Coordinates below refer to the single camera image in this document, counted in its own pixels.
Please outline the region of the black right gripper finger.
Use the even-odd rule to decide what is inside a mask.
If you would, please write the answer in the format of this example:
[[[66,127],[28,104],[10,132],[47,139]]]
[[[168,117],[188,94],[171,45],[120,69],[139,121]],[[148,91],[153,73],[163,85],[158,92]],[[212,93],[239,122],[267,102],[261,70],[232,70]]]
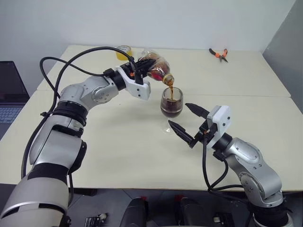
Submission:
[[[185,103],[185,106],[195,115],[202,117],[202,118],[206,118],[208,116],[208,114],[210,113],[209,111],[207,111],[206,109],[193,104],[193,103]]]
[[[180,126],[179,124],[168,120],[168,124],[170,125],[171,129],[175,132],[175,134],[180,137],[183,141],[185,141],[187,144],[191,144],[194,141],[194,138],[190,136],[186,130]]]

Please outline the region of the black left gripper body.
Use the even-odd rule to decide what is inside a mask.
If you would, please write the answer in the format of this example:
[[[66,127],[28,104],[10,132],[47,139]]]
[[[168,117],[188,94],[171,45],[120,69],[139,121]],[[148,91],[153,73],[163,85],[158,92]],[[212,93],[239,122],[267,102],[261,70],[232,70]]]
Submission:
[[[135,64],[127,62],[120,67],[129,79],[133,80],[136,84],[143,85],[144,68],[142,68],[140,62],[136,62]]]

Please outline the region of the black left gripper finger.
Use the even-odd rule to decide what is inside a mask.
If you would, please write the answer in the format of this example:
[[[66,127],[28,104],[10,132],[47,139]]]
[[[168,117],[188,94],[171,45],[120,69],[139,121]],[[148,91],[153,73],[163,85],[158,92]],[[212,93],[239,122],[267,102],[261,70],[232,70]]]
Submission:
[[[145,59],[141,61],[142,63],[142,70],[143,71],[150,71],[153,65],[156,63],[155,59]]]

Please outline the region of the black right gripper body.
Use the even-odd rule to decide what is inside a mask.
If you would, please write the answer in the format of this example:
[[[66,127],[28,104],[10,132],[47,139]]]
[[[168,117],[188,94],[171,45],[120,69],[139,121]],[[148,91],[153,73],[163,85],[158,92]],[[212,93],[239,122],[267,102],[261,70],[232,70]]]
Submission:
[[[190,147],[193,148],[198,142],[201,142],[203,145],[208,145],[208,143],[213,139],[216,132],[216,123],[212,123],[211,126],[208,126],[207,121],[204,121],[203,124],[199,127],[197,134],[191,140]]]

